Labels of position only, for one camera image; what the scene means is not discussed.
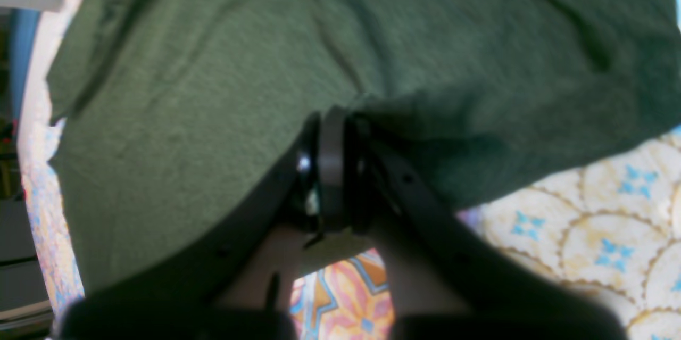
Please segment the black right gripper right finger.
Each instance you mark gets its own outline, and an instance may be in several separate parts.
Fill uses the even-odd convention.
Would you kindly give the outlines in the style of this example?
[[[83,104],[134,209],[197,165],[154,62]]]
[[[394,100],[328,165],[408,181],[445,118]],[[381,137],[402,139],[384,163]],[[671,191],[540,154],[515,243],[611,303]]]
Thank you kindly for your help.
[[[348,212],[383,257],[391,339],[626,338],[603,306],[483,243],[361,119],[348,120]]]

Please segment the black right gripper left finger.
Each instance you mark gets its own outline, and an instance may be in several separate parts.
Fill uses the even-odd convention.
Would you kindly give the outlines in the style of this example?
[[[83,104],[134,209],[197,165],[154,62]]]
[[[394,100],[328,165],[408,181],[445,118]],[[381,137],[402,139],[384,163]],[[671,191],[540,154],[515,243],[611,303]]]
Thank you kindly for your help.
[[[350,225],[350,118],[312,114],[294,143],[208,233],[140,275],[74,304],[60,339],[294,339],[298,253]]]

